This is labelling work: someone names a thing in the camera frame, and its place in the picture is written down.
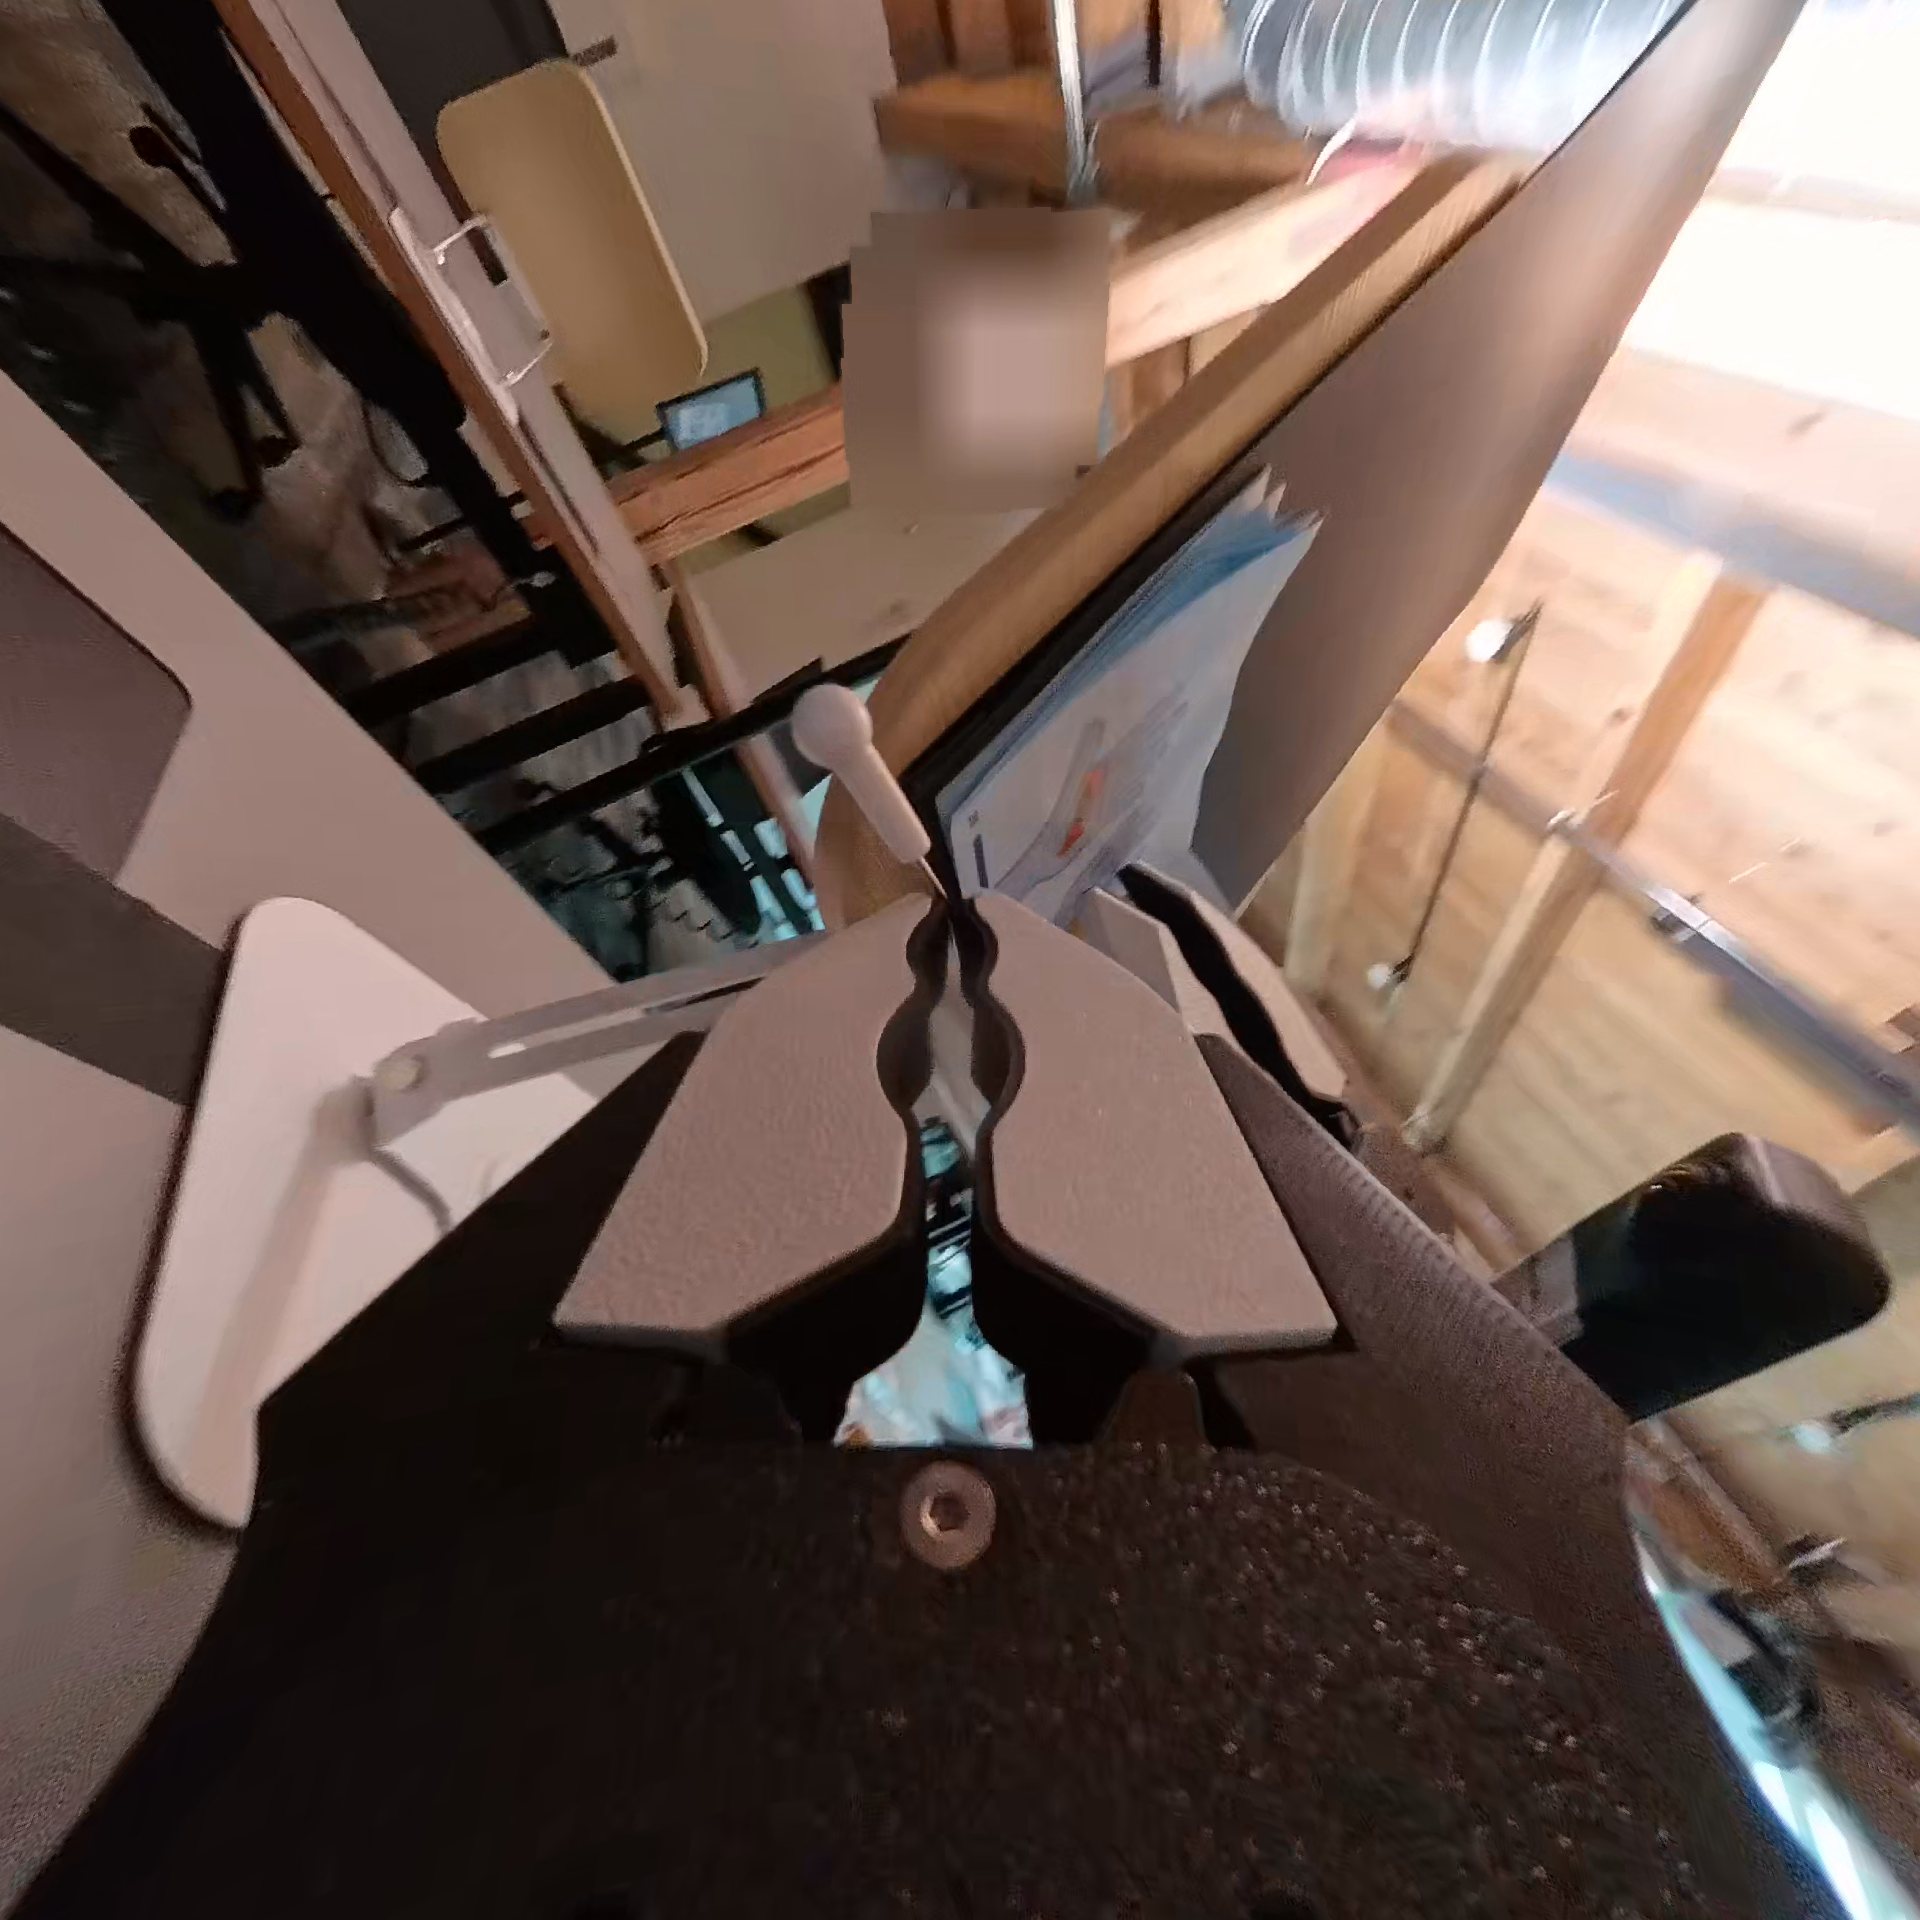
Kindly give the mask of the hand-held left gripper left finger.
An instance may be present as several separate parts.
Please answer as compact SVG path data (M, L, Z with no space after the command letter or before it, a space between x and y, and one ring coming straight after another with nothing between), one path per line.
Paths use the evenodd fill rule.
M948 979L931 897L779 963L685 1068L559 1333L849 1388L923 1313L917 1099Z

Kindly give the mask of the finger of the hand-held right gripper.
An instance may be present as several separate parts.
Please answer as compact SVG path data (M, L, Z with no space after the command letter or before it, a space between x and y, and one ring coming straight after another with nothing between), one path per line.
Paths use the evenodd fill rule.
M1190 1038L1231 1040L1332 1139L1361 1139L1319 1017L1211 897L1151 865L1125 865L1082 895L1082 936L1156 991Z

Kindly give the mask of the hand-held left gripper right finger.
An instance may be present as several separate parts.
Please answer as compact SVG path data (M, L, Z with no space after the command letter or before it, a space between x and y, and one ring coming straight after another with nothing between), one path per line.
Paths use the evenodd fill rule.
M1334 1310L1181 1014L1001 895L964 934L987 1342L1031 1388L1330 1346Z

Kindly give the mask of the instruction booklet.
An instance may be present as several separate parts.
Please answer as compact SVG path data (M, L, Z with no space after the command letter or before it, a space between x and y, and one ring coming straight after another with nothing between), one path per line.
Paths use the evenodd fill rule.
M906 783L954 895L1071 922L1125 865L1187 853L1242 670L1319 530L1259 464L996 685Z

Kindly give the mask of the white book stand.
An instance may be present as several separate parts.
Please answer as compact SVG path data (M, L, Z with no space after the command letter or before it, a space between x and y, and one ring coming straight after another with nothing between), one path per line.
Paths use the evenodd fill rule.
M575 1071L698 1047L826 936L483 1017L338 911L257 901L227 951L138 1336L134 1428L161 1482L241 1532L261 1402L586 1117Z

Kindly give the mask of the beige rounded panel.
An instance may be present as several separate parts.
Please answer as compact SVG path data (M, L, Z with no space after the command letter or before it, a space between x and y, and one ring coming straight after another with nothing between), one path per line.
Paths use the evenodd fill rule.
M549 57L454 99L438 152L528 292L571 413L635 439L706 382L707 336L586 68Z

